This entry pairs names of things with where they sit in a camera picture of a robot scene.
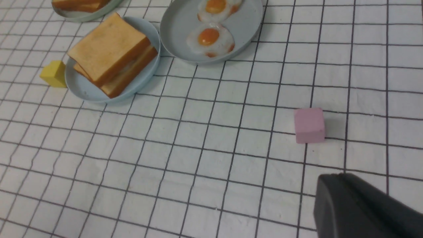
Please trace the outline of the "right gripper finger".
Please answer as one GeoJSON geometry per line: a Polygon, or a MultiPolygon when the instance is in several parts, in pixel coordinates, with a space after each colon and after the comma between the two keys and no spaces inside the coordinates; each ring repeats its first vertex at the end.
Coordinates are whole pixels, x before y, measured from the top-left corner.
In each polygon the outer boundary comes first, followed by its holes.
{"type": "Polygon", "coordinates": [[[319,238],[421,238],[423,216],[351,173],[321,174],[313,209],[319,238]]]}

